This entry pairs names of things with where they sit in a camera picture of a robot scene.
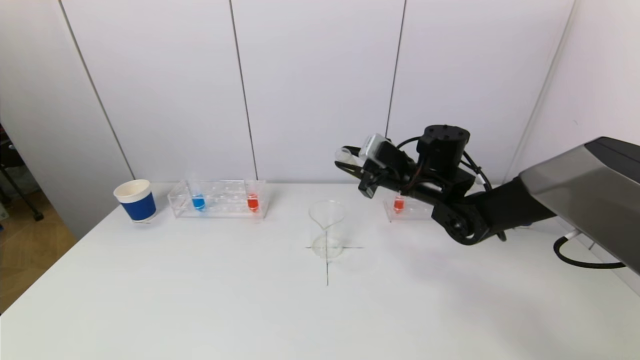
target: white table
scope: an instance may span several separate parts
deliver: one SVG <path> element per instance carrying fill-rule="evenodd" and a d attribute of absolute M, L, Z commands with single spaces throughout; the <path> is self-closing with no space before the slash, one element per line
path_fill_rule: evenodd
<path fill-rule="evenodd" d="M 154 186 L 151 224 L 114 210 L 0 317 L 2 360 L 640 356 L 640 297 L 562 263 L 554 236 L 466 247 L 433 221 L 390 223 L 353 184 L 271 185 L 262 222 L 174 219 L 171 184 Z M 305 248 L 323 199 L 348 208 L 364 247 L 330 264 L 329 286 Z"/>

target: blue and white cup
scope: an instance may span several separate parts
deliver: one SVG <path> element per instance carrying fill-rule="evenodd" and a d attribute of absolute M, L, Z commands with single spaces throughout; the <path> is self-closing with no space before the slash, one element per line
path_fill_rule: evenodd
<path fill-rule="evenodd" d="M 113 195 L 134 222 L 144 222 L 156 214 L 149 180 L 128 181 L 113 190 Z"/>

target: black stand leg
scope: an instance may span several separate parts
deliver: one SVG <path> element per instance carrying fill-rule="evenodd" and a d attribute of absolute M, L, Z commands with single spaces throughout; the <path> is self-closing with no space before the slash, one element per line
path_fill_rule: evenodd
<path fill-rule="evenodd" d="M 2 190 L 2 188 L 0 188 L 0 202 L 2 202 L 2 205 L 11 204 L 11 198 L 6 195 L 6 193 L 4 192 L 4 190 Z"/>
<path fill-rule="evenodd" d="M 9 176 L 9 173 L 7 173 L 4 167 L 0 167 L 0 172 L 2 172 L 2 175 L 4 175 L 4 177 L 6 177 L 7 180 L 9 180 L 9 183 L 11 184 L 11 186 L 13 186 L 13 188 L 15 189 L 15 192 L 17 192 L 18 195 L 22 197 L 22 200 L 24 200 L 24 202 L 26 202 L 27 205 L 31 208 L 31 210 L 33 211 L 33 219 L 36 221 L 40 221 L 44 219 L 44 215 L 41 212 L 39 212 L 38 209 L 36 209 L 35 205 L 33 205 L 33 203 L 29 201 L 29 199 L 27 199 L 27 197 L 24 195 L 22 190 L 20 190 L 20 188 L 18 187 L 18 184 L 16 184 L 15 181 L 13 181 L 13 179 L 11 178 L 11 176 Z"/>

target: empty beaker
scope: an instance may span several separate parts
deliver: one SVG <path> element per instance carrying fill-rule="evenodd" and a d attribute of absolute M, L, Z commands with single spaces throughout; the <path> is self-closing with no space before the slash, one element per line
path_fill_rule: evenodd
<path fill-rule="evenodd" d="M 309 207 L 311 249 L 322 258 L 340 255 L 344 244 L 344 219 L 347 211 L 334 200 L 324 200 Z"/>

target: white wall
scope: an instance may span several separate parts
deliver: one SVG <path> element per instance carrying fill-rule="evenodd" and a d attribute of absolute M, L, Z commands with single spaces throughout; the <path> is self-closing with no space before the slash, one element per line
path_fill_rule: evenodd
<path fill-rule="evenodd" d="M 510 177 L 599 136 L 640 144 L 639 39 L 639 1 L 578 2 Z M 600 259 L 611 259 L 600 247 L 593 250 Z M 640 293 L 635 274 L 615 272 Z"/>
<path fill-rule="evenodd" d="M 57 1 L 0 1 L 0 120 L 80 239 L 132 179 Z"/>
<path fill-rule="evenodd" d="M 399 143 L 432 124 L 464 127 L 467 151 L 501 182 L 572 4 L 407 0 L 387 136 Z"/>
<path fill-rule="evenodd" d="M 64 0 L 137 178 L 255 179 L 228 0 Z"/>
<path fill-rule="evenodd" d="M 385 133 L 403 0 L 233 0 L 258 176 L 345 181 L 343 145 Z"/>

